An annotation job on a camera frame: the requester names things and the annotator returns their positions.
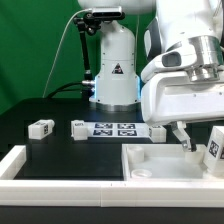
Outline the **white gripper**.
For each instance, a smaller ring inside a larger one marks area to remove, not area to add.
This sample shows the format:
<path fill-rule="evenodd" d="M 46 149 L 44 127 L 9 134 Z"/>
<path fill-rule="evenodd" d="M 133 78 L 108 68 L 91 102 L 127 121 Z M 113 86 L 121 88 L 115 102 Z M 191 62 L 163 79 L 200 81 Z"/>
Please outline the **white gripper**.
<path fill-rule="evenodd" d="M 186 123 L 224 118 L 224 72 L 218 81 L 204 82 L 191 82 L 184 71 L 158 73 L 142 88 L 141 110 L 149 126 L 171 123 L 183 150 L 195 152 Z"/>

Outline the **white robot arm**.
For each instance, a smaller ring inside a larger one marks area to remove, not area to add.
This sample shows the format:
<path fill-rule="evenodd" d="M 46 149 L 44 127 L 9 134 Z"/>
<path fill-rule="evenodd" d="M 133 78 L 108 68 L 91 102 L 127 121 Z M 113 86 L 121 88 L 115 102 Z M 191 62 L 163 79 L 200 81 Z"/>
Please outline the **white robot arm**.
<path fill-rule="evenodd" d="M 145 123 L 169 125 L 183 148 L 190 122 L 224 117 L 224 0 L 78 0 L 90 34 L 101 31 L 101 69 L 91 101 L 101 107 L 141 102 Z M 148 63 L 134 80 L 135 36 L 118 21 L 155 12 L 145 32 Z"/>

